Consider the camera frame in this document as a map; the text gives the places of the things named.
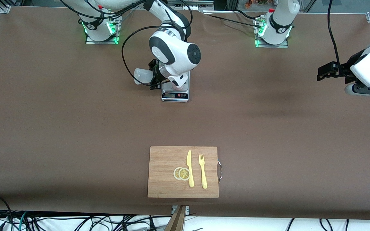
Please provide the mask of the translucent sauce bottle orange cap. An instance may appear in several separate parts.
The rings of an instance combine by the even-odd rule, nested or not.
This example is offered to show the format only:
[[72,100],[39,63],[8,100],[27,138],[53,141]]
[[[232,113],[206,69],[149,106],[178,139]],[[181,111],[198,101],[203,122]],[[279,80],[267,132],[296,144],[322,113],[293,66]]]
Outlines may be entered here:
[[153,71],[136,68],[134,71],[135,84],[150,84],[153,80]]

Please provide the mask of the silver digital kitchen scale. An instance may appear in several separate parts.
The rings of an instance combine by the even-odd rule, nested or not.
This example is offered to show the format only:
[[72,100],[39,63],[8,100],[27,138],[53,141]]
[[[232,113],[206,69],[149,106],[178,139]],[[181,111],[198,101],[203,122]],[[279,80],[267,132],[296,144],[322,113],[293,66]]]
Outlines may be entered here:
[[175,91],[172,88],[171,82],[163,84],[161,100],[164,102],[188,102],[190,98],[190,71],[184,76],[187,77],[187,81],[184,83],[183,88],[179,91]]

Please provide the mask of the grey box with white sockets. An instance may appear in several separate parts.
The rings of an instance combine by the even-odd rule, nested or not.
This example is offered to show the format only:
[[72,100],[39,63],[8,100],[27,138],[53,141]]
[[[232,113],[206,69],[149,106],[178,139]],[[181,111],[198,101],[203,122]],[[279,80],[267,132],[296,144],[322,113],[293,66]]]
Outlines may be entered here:
[[167,4],[175,10],[214,10],[214,0],[166,0]]

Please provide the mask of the wooden cutting board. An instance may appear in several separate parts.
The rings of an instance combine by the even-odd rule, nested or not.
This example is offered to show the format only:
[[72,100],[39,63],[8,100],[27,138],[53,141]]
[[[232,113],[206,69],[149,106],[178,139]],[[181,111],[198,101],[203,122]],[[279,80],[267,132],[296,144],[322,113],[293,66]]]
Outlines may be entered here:
[[[194,187],[188,180],[176,180],[175,168],[187,166],[187,154],[191,150],[191,165]],[[199,155],[205,159],[207,189],[202,188]],[[148,197],[149,198],[218,198],[217,147],[198,146],[152,146],[149,157]]]

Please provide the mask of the yellow plastic knife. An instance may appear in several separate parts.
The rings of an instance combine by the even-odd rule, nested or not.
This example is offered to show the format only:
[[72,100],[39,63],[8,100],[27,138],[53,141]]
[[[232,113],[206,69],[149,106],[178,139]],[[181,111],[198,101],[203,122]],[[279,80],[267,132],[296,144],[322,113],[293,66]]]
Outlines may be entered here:
[[191,150],[188,151],[186,163],[187,163],[187,166],[188,166],[188,169],[189,169],[189,179],[188,179],[189,186],[191,188],[193,188],[194,187],[194,179],[193,179],[192,165],[191,165]]

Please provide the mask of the yellow plastic fork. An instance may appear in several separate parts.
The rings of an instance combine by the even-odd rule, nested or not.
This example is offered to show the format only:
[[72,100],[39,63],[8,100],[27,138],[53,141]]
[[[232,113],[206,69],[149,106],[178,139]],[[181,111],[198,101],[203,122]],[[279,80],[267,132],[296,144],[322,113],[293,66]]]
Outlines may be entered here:
[[199,155],[199,165],[200,165],[200,168],[201,168],[201,183],[202,183],[202,188],[203,189],[207,189],[207,177],[206,177],[206,173],[205,173],[205,159],[204,159],[204,155],[203,154],[200,154]]

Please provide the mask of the brown table cover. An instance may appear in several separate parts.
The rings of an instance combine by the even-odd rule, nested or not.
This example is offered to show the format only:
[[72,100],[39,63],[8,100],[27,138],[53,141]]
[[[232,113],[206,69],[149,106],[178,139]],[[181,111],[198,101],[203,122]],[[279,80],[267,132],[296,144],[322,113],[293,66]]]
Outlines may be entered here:
[[[194,12],[190,101],[135,85],[121,45],[84,41],[66,8],[0,15],[0,196],[13,210],[370,219],[370,97],[317,81],[335,55],[325,14],[289,48]],[[219,197],[148,198],[151,146],[215,146]]]

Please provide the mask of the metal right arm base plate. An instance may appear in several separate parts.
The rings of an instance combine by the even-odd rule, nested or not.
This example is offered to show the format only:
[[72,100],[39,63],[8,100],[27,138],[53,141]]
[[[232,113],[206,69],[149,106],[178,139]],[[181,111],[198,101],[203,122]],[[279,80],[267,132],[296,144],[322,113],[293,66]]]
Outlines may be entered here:
[[81,22],[86,34],[86,44],[118,44],[122,17],[96,19],[93,22]]

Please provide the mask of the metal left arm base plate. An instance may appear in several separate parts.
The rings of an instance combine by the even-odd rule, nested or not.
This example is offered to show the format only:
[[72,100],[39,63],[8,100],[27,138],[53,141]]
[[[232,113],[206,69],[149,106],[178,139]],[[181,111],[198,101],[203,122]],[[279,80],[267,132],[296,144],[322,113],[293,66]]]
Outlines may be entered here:
[[255,25],[254,35],[257,48],[288,48],[288,37],[292,27],[283,33],[277,33],[275,28],[267,24],[266,18],[257,17],[252,22]]

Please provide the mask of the small metal bracket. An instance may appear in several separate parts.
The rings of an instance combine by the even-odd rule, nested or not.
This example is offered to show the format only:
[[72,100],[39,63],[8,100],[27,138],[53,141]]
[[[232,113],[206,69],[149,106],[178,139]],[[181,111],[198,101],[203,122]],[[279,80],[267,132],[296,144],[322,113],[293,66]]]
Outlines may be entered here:
[[[173,215],[177,211],[178,208],[179,208],[179,206],[172,206],[171,207],[171,215]],[[188,216],[190,214],[189,206],[185,206],[185,209],[186,209],[185,215]]]

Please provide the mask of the wooden post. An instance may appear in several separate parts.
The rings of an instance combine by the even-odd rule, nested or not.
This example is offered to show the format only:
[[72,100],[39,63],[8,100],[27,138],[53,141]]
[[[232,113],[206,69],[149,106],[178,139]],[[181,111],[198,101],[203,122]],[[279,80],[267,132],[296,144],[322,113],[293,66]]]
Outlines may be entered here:
[[163,231],[183,231],[186,218],[185,212],[185,206],[179,206],[177,211],[171,216],[168,224]]

